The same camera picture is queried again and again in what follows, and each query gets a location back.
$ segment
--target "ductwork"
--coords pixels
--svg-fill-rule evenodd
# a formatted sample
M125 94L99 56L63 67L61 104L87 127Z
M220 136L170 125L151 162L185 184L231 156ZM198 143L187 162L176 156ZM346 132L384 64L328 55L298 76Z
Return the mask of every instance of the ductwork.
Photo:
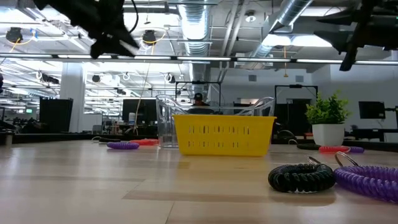
M276 15L269 16L265 21L266 29L263 31L266 33L263 34L264 40L275 27L292 26L312 1L313 0L284 0L280 5L280 11L277 12ZM269 54L273 46L263 43L257 47L250 57L266 57Z
M179 5L181 15L181 28L184 39L206 40L209 31L210 7L201 4ZM189 56L207 56L209 45L201 42L185 43L185 50ZM189 65L190 78L192 81L209 81L210 66L205 63L191 63ZM207 91L208 85L193 85L194 92Z
M136 3L138 13L161 13L161 14L175 14L180 15L176 6L169 6L167 2L164 4L148 4ZM124 12L136 12L132 4L125 4L123 6Z

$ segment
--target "potted plant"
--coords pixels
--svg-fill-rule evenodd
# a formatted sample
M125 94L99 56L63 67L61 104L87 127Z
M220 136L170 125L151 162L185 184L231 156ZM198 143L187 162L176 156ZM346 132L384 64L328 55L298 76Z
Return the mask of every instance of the potted plant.
M307 105L307 119L312 124L315 144L340 146L344 141L344 121L350 112L345 109L348 100L339 100L338 92L323 100L318 94L315 105Z

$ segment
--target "computer monitor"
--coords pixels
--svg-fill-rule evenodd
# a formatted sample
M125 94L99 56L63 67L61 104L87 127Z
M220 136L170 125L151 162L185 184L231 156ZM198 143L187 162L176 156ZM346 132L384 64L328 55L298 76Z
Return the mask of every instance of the computer monitor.
M385 119L386 109L383 102L360 101L359 116L361 119Z

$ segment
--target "black monitor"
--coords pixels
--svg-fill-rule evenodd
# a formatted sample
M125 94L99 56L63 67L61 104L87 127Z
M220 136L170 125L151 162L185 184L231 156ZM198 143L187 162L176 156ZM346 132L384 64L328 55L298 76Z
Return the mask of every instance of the black monitor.
M386 109L383 102L360 101L359 115L361 119L385 119Z
M129 121L129 113L136 113L139 100L123 100L123 121ZM138 115L137 124L142 124L145 121L149 124L151 121L156 121L156 100L141 100Z

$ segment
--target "white column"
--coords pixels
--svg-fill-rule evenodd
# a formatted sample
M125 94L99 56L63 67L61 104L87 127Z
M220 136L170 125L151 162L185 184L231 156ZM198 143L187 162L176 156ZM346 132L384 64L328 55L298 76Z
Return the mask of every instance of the white column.
M73 99L69 131L83 131L85 109L86 72L82 63L63 63L60 99Z

